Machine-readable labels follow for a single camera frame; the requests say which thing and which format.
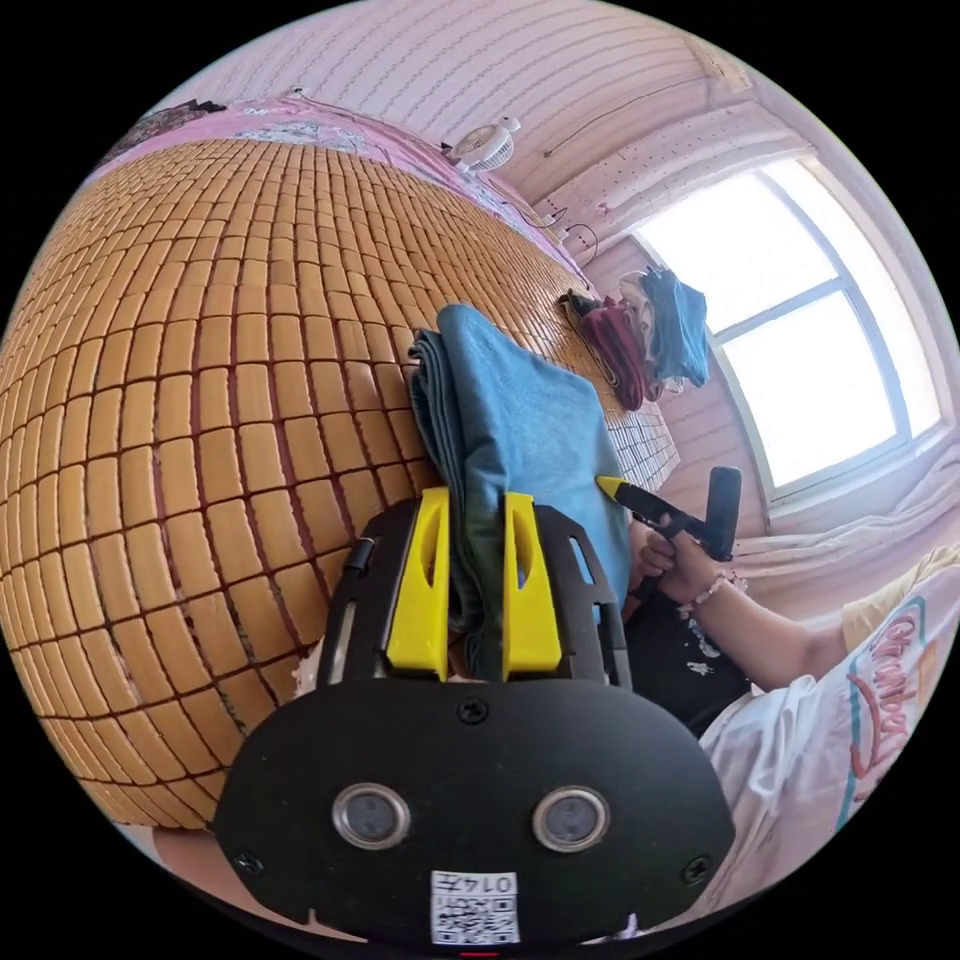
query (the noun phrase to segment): small fan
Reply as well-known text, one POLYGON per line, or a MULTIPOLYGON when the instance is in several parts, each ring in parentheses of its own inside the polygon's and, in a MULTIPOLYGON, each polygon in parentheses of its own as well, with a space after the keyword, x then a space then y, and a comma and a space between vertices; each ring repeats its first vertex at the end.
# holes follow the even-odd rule
POLYGON ((455 147, 445 149, 444 154, 464 173, 494 170, 513 155, 510 134, 519 129, 519 120, 501 117, 496 123, 471 131, 455 147))

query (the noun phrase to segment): qr code sticker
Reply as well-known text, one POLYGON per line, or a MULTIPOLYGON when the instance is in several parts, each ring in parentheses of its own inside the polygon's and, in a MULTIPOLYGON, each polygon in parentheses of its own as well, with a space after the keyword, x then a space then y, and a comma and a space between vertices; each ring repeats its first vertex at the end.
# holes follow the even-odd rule
POLYGON ((516 874, 433 871, 430 926, 435 944, 519 943, 516 874))

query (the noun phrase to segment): folded blue cloth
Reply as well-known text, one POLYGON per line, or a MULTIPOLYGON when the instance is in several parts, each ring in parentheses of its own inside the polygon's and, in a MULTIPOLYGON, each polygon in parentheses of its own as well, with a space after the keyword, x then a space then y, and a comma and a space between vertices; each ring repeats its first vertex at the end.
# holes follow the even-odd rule
POLYGON ((651 267, 640 283, 653 307, 650 356, 654 377, 685 377, 695 387, 702 387, 709 376, 706 297, 681 283, 671 270, 651 267))
POLYGON ((619 476, 592 384, 535 357, 472 307, 444 307, 439 333, 421 331, 410 356, 414 417, 450 489, 451 626, 466 634, 479 679, 501 668, 504 494, 523 493, 586 531, 611 588, 630 577, 622 508, 596 485, 619 476))

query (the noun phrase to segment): pink bedsheet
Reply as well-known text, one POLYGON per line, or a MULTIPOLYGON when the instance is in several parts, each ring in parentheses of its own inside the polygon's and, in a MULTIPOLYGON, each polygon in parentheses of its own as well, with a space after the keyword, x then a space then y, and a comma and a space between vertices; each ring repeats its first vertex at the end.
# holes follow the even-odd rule
POLYGON ((536 214, 526 202, 491 174, 470 176, 456 170, 438 146, 412 133, 338 107, 301 97, 276 100, 240 100, 226 110, 210 113, 138 144, 99 167, 87 183, 111 170, 165 147, 197 140, 244 139, 300 143, 342 150, 388 163, 483 207, 544 253, 579 277, 580 268, 551 234, 527 223, 536 214))

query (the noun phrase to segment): bamboo mat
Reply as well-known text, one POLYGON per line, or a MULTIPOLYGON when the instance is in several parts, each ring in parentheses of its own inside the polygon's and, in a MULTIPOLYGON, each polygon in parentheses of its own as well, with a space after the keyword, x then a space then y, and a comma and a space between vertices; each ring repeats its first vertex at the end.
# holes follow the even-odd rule
POLYGON ((485 211, 346 153, 191 143, 78 195, 0 349, 0 620, 107 816, 209 821, 352 538, 433 482, 405 377, 439 308, 588 377, 625 473, 663 470, 554 306, 571 286, 485 211))

